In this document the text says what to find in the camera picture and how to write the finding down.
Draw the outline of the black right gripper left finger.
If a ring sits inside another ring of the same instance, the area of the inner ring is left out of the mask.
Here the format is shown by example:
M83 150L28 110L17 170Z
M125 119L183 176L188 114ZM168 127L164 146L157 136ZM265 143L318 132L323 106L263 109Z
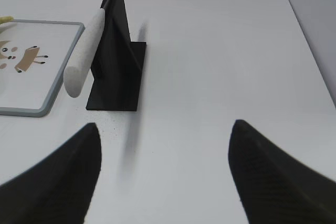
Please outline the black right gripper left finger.
M1 185L1 223L84 223L101 171L88 123L39 163Z

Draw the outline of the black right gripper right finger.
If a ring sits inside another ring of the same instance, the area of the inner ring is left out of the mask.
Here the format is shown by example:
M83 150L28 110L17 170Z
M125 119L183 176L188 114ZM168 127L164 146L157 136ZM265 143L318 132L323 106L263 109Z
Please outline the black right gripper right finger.
M228 163L249 223L335 223L335 182L236 120Z

